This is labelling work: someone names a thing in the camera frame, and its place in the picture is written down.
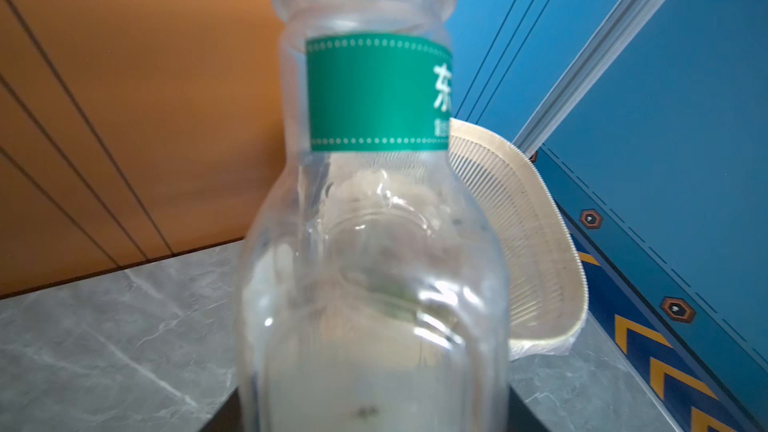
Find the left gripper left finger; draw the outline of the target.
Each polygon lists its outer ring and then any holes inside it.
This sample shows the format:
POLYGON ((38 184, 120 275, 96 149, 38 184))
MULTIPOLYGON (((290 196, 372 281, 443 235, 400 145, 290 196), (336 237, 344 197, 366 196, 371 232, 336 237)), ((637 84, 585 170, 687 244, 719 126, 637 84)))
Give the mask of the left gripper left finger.
POLYGON ((239 390, 234 389, 216 412, 199 429, 200 432, 242 432, 239 390))

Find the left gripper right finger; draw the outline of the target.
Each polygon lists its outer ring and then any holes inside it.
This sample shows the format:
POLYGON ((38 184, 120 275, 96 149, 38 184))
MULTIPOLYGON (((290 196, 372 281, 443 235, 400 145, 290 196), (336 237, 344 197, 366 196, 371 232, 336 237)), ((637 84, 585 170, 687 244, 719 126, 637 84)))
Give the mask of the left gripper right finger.
POLYGON ((549 432, 512 387, 509 387, 508 432, 549 432))

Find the clear bottle green neck band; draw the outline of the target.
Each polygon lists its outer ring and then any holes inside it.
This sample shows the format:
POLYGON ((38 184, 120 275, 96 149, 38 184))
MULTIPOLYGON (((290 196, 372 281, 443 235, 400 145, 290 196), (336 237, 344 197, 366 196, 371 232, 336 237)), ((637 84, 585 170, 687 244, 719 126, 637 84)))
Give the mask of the clear bottle green neck band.
POLYGON ((247 431, 502 431, 509 272, 449 162, 457 0, 272 0, 286 165, 243 244, 247 431))

